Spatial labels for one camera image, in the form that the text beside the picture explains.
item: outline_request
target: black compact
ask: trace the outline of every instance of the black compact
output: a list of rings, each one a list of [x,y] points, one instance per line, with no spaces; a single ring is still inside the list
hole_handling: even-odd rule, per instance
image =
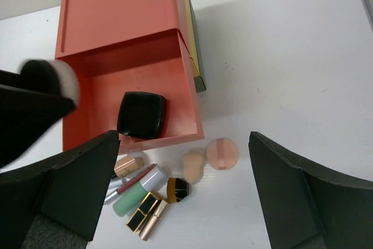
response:
[[[159,94],[126,92],[119,110],[117,131],[142,139],[160,137],[166,118],[166,102]]]

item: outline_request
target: white table surface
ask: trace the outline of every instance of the white table surface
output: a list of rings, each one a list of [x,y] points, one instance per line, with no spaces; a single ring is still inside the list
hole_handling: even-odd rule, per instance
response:
[[[143,242],[105,206],[88,248],[270,248],[250,165],[259,131],[335,170],[373,180],[373,34],[361,0],[192,0],[208,90],[206,139],[148,151],[181,174],[181,156],[228,137],[237,165],[205,175]],[[0,67],[52,58],[59,8],[0,21]],[[61,123],[5,170],[61,151]]]

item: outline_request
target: concealer tube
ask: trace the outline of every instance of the concealer tube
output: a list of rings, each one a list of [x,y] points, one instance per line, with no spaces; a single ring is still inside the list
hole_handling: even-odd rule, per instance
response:
[[[116,162],[114,166],[114,172],[119,178],[124,178],[135,171],[138,171],[145,165],[144,158],[142,156],[133,157],[127,155]]]
[[[167,203],[167,201],[162,200],[159,203],[159,206],[154,211],[152,216],[149,218],[147,223],[143,226],[139,233],[139,237],[144,240],[148,241],[149,237],[152,235],[153,230],[156,228],[158,222],[161,220],[162,216],[166,212],[166,210],[169,208],[170,204]]]

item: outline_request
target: makeup sponge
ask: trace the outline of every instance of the makeup sponge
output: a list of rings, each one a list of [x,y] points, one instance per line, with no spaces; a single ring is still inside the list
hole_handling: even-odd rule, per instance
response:
[[[207,146],[206,158],[214,169],[231,169],[238,160],[237,145],[227,138],[216,139]]]
[[[196,184],[202,179],[204,160],[203,156],[196,152],[189,152],[182,157],[183,176],[190,184]]]

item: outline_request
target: mint green tube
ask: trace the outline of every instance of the mint green tube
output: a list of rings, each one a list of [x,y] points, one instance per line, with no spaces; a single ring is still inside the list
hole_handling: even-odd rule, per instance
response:
[[[126,215],[132,208],[139,205],[144,197],[147,195],[147,191],[141,186],[140,182],[137,182],[127,192],[124,193],[119,200],[117,200],[112,208],[115,214],[120,217]]]

